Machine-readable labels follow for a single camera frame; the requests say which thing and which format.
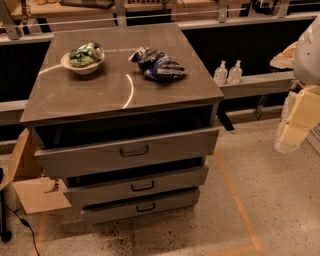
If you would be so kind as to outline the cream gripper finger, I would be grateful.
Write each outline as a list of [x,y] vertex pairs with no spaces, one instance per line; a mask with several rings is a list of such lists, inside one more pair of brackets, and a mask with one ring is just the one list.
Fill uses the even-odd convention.
[[279,123],[274,143],[280,153],[299,148],[310,131],[320,123],[320,86],[303,88],[297,93],[294,107],[285,125]]

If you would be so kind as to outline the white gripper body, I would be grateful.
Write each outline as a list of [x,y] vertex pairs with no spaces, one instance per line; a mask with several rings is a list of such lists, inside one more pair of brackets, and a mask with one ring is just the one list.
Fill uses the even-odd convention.
[[282,114],[281,114],[281,124],[285,125],[288,121],[289,115],[294,107],[296,101],[297,93],[290,91],[283,104]]

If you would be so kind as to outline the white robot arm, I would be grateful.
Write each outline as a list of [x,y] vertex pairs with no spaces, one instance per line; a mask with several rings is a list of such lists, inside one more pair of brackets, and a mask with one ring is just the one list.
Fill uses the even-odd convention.
[[305,84],[285,99],[274,147],[280,153],[295,151],[320,123],[320,17],[299,39],[275,56],[270,65],[292,68],[294,78]]

